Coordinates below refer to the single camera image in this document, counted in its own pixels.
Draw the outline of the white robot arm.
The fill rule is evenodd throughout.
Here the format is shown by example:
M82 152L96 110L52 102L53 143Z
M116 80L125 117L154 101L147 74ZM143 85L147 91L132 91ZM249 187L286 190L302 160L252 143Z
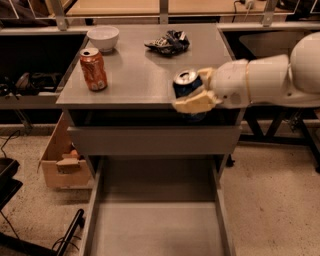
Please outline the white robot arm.
M273 104L285 107L320 105L320 33L302 38L290 55L248 61L240 59L217 69L184 70L174 77L179 86L195 79L200 86L172 102L180 113L208 112Z

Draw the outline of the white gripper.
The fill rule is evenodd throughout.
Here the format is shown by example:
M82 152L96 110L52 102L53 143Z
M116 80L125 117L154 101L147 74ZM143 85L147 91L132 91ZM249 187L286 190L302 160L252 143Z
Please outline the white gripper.
M197 95L180 97L173 102L174 109L184 114L196 114L208 112L217 104L227 109L247 107L247 64L247 60L241 59L227 62L215 72L212 67L199 69L198 75L202 84L206 88L210 86L214 92L204 90Z

